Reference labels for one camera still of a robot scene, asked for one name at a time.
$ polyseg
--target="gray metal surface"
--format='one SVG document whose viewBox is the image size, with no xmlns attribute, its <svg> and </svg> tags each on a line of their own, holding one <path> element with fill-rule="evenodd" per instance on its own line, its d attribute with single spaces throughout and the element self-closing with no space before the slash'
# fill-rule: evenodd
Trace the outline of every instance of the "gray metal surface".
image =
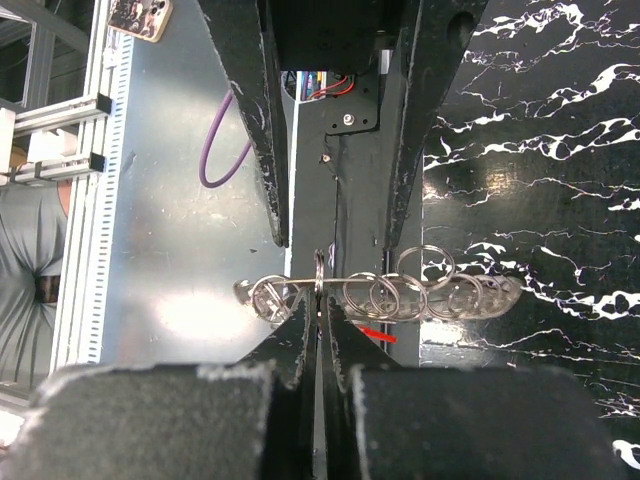
<svg viewBox="0 0 640 480">
<path fill-rule="evenodd" d="M 102 362 L 231 362 L 270 333 L 231 289 L 284 269 L 255 158 L 217 190 L 198 181 L 200 150 L 227 88 L 195 0 L 176 4 L 158 44 L 136 41 Z M 210 178 L 231 166 L 246 139 L 232 107 Z"/>
</svg>

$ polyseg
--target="person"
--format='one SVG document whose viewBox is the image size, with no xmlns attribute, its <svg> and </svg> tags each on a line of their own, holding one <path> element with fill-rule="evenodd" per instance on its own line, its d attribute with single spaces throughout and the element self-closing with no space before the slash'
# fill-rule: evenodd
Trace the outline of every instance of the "person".
<svg viewBox="0 0 640 480">
<path fill-rule="evenodd" d="M 0 188 L 0 385 L 49 373 L 71 185 Z"/>
</svg>

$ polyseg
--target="black marble surface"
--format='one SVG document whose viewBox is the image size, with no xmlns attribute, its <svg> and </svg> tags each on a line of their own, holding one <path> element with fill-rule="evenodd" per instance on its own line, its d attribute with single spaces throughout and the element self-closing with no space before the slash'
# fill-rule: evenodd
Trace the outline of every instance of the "black marble surface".
<svg viewBox="0 0 640 480">
<path fill-rule="evenodd" d="M 423 324 L 421 364 L 572 370 L 632 476 L 639 115 L 638 0 L 491 0 L 427 142 L 423 186 L 424 243 L 526 291 L 498 319 Z"/>
</svg>

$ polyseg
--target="metal rod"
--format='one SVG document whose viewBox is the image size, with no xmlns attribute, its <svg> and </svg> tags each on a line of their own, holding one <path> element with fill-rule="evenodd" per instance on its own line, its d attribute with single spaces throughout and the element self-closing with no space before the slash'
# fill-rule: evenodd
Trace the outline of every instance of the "metal rod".
<svg viewBox="0 0 640 480">
<path fill-rule="evenodd" d="M 22 93 L 22 106 L 25 108 L 47 104 L 55 43 L 56 36 L 50 30 L 38 24 L 33 25 Z"/>
<path fill-rule="evenodd" d="M 48 107 L 29 110 L 16 115 L 14 135 L 28 135 L 37 130 L 54 129 L 81 121 L 107 116 L 111 112 L 111 100 L 103 95 L 80 97 Z"/>
<path fill-rule="evenodd" d="M 65 180 L 79 175 L 101 172 L 103 169 L 104 157 L 92 153 L 88 156 L 73 155 L 60 160 L 25 163 L 20 167 L 12 168 L 8 173 L 0 173 L 0 175 L 10 179 L 8 184 L 29 185 Z"/>
</svg>

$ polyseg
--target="red wire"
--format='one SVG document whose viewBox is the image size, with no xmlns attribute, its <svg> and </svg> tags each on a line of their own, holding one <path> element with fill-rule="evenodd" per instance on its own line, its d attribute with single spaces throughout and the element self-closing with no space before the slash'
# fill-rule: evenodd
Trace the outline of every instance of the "red wire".
<svg viewBox="0 0 640 480">
<path fill-rule="evenodd" d="M 323 88 L 321 90 L 317 90 L 315 92 L 313 92 L 310 96 L 309 96 L 309 100 L 311 100 L 313 97 L 315 97 L 316 95 L 321 95 L 323 93 L 325 93 L 327 90 L 331 90 L 332 88 L 335 87 L 339 87 L 340 85 L 342 85 L 343 83 L 345 83 L 347 80 L 349 79 L 349 77 L 344 77 L 342 80 L 340 80 L 337 83 L 334 83 L 333 85 L 329 85 L 326 88 Z"/>
<path fill-rule="evenodd" d="M 332 93 L 331 95 L 335 95 L 336 97 L 339 95 L 344 95 L 345 93 L 349 93 L 351 90 L 353 90 L 353 87 L 356 86 L 356 79 L 353 79 L 353 82 L 351 82 L 351 85 L 349 85 L 346 89 L 344 89 L 341 92 L 336 92 L 336 93 Z"/>
</svg>

